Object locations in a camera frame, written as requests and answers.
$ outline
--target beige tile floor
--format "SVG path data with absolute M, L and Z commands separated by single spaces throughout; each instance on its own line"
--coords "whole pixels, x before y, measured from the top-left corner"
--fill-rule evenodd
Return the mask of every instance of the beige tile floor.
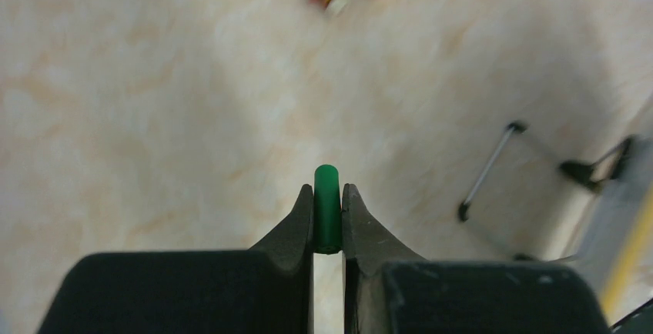
M 306 0 L 0 0 L 0 322 L 33 332 L 90 252 L 252 245 L 324 162 L 419 253 L 503 258 L 456 204 L 512 119 L 564 156 L 624 132 L 653 86 L 652 2 L 353 0 L 328 19 Z M 472 212 L 549 253 L 572 189 L 508 151 Z M 340 325 L 339 284 L 320 260 L 317 332 Z

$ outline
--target black plastic part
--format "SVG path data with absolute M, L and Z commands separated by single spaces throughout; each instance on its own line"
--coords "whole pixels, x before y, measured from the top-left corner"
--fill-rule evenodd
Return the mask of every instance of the black plastic part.
M 650 334 L 653 328 L 653 299 L 612 326 L 619 334 Z
M 506 127 L 506 130 L 514 130 L 516 133 L 521 134 L 528 130 L 528 124 L 522 121 L 513 121 Z
M 601 184 L 592 180 L 595 168 L 592 164 L 575 160 L 564 161 L 558 166 L 558 170 L 571 181 L 585 187 L 593 193 L 601 191 Z
M 458 206 L 458 221 L 466 222 L 469 219 L 469 215 L 467 214 L 467 211 L 469 211 L 470 206 L 471 203 L 469 202 L 462 202 Z
M 391 332 L 379 275 L 381 266 L 390 261 L 425 259 L 370 214 L 354 184 L 344 186 L 342 210 L 345 332 Z
M 375 333 L 610 332 L 590 288 L 564 266 L 392 262 L 382 274 L 389 327 Z
M 513 261 L 537 261 L 533 256 L 527 255 L 526 253 L 516 253 L 512 256 Z
M 305 185 L 251 250 L 85 257 L 39 333 L 313 332 L 312 210 Z

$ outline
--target yellow stripe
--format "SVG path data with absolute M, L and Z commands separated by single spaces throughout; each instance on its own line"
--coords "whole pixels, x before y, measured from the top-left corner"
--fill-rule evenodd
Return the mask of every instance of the yellow stripe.
M 633 224 L 632 232 L 628 235 L 625 247 L 621 250 L 617 263 L 612 268 L 610 279 L 605 284 L 601 296 L 603 312 L 610 322 L 616 322 L 619 319 L 616 317 L 615 310 L 621 295 L 630 282 L 632 270 L 640 262 L 651 230 L 653 230 L 653 188 L 650 188 L 646 194 Z

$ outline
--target metal frame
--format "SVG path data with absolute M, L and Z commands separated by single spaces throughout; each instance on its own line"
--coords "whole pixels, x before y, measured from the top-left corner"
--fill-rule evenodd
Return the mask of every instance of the metal frame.
M 466 222 L 469 220 L 470 218 L 469 209 L 471 207 L 472 200 L 474 200 L 475 195 L 477 194 L 478 190 L 481 188 L 483 182 L 487 178 L 487 174 L 490 172 L 492 166 L 503 152 L 510 138 L 515 134 L 523 135 L 527 131 L 527 129 L 528 129 L 528 124 L 521 121 L 514 121 L 506 126 L 504 134 L 501 136 L 501 140 L 497 144 L 497 147 L 492 153 L 492 156 L 485 164 L 485 167 L 483 167 L 483 170 L 481 171 L 480 175 L 476 179 L 476 182 L 474 182 L 474 185 L 472 186 L 471 190 L 467 194 L 465 200 L 461 202 L 460 205 L 458 206 L 457 214 L 458 214 L 458 220 L 460 222 Z M 553 162 L 559 164 L 558 171 L 561 173 L 561 175 L 571 180 L 572 182 L 575 182 L 576 184 L 583 186 L 589 192 L 593 192 L 598 195 L 601 193 L 601 190 L 603 189 L 603 186 L 606 181 L 615 180 L 621 176 L 627 161 L 631 157 L 630 156 L 631 147 L 635 140 L 635 137 L 633 135 L 626 137 L 622 142 L 612 147 L 610 150 L 608 150 L 605 154 L 603 154 L 601 157 L 599 157 L 599 159 L 597 159 L 594 162 L 582 162 L 575 159 L 561 161 L 561 158 L 558 155 L 556 155 L 555 152 L 548 147 L 548 145 L 545 145 L 534 136 L 529 135 L 527 137 L 527 140 L 534 147 L 537 147 L 537 149 L 539 150 L 539 152 L 541 152 L 541 154 L 545 155 Z M 606 160 L 608 160 L 609 158 L 615 155 L 617 156 L 617 160 L 614 162 L 614 165 L 612 166 L 611 170 L 608 172 L 608 176 L 605 177 L 604 179 L 594 180 L 593 177 L 596 168 L 601 163 L 605 162 Z M 592 226 L 596 225 L 598 222 L 600 222 L 600 220 L 598 220 L 597 218 L 593 218 L 590 221 L 590 225 L 588 226 L 587 231 L 583 235 L 581 239 L 581 243 L 576 252 L 570 254 L 569 256 L 561 257 L 559 259 L 555 259 L 551 261 L 570 262 L 576 259 L 580 259 L 587 252 L 587 250 L 592 244 L 592 241 L 594 240 L 595 235 L 592 232 Z M 474 223 L 474 226 L 477 232 L 482 234 L 486 239 L 491 240 L 492 242 L 494 242 L 494 244 L 501 245 L 502 247 L 504 247 L 502 243 L 496 242 L 492 238 L 491 233 L 489 233 L 487 230 L 482 228 L 480 225 Z M 521 260 L 535 260 L 536 258 L 525 253 L 516 253 L 513 255 L 513 259 L 517 261 L 521 261 Z

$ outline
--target green toy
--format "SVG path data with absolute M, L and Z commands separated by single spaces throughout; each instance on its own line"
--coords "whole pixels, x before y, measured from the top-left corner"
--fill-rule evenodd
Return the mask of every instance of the green toy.
M 332 165 L 322 165 L 315 170 L 313 189 L 315 253 L 331 255 L 342 247 L 342 221 L 340 219 L 340 184 L 338 170 Z

